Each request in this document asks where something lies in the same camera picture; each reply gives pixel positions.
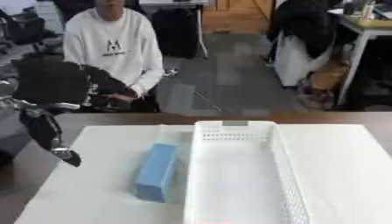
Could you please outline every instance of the robotic arm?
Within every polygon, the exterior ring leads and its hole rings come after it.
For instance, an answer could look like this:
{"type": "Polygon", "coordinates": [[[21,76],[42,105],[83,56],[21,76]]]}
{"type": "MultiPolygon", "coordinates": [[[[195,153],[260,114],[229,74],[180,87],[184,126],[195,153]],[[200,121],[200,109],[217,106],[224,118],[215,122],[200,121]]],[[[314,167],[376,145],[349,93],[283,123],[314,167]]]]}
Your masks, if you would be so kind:
{"type": "Polygon", "coordinates": [[[19,76],[0,81],[0,109],[20,111],[19,121],[40,147],[80,166],[81,157],[64,145],[54,117],[82,106],[113,109],[112,105],[128,105],[104,96],[127,87],[92,66],[44,59],[23,59],[14,64],[19,76]]]}

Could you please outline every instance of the cable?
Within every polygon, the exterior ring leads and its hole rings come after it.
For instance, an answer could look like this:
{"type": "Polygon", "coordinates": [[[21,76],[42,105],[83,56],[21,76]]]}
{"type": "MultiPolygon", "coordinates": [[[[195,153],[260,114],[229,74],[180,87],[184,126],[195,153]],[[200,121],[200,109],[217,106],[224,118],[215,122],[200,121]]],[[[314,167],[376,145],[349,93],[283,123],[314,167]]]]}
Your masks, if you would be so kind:
{"type": "Polygon", "coordinates": [[[175,77],[175,75],[179,72],[178,69],[176,68],[172,68],[172,69],[166,69],[165,70],[165,75],[164,77],[169,77],[172,78],[173,80],[175,80],[178,84],[184,85],[186,86],[193,94],[197,95],[199,98],[203,99],[205,102],[207,102],[212,108],[214,108],[216,111],[218,111],[220,114],[222,113],[222,110],[220,107],[218,107],[215,103],[213,103],[213,101],[211,101],[210,99],[208,99],[207,97],[205,97],[203,94],[199,93],[197,90],[188,87],[184,82],[182,82],[181,80],[177,79],[175,77]]]}

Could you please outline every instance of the blue sponge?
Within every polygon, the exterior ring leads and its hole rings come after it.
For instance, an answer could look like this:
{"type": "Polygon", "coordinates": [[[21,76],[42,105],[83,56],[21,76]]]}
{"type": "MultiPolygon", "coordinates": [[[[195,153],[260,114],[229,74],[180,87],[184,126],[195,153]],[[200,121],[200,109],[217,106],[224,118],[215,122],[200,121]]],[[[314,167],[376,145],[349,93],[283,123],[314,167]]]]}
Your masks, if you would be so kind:
{"type": "Polygon", "coordinates": [[[139,199],[165,203],[167,189],[177,165],[176,147],[157,143],[147,154],[136,178],[136,196],[139,199]]]}

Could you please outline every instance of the white plastic basket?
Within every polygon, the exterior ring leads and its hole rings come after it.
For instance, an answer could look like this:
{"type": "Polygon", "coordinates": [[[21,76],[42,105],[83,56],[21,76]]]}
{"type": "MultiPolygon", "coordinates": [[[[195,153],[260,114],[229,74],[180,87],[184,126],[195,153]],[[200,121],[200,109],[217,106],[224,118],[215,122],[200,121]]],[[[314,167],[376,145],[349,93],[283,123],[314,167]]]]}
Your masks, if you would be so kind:
{"type": "Polygon", "coordinates": [[[197,122],[185,224],[307,224],[278,126],[197,122]]]}

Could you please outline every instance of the desk leg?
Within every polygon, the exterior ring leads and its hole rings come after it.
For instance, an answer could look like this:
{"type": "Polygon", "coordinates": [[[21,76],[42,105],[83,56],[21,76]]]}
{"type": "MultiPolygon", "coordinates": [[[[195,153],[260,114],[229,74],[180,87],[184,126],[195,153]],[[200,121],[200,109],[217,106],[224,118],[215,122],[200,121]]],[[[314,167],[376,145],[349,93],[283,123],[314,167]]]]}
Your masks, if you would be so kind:
{"type": "Polygon", "coordinates": [[[340,90],[338,105],[343,105],[343,103],[345,103],[347,91],[350,88],[351,83],[353,82],[354,76],[361,62],[362,54],[365,51],[365,47],[368,43],[368,39],[369,35],[364,32],[358,37],[355,43],[355,48],[351,57],[350,71],[348,73],[348,76],[346,77],[345,83],[340,90]]]}
{"type": "Polygon", "coordinates": [[[201,49],[203,50],[204,53],[204,58],[208,59],[208,50],[206,48],[206,45],[204,44],[204,39],[203,39],[203,22],[202,22],[202,15],[201,11],[203,10],[203,7],[200,6],[198,8],[198,34],[199,34],[199,44],[201,46],[201,49]]]}

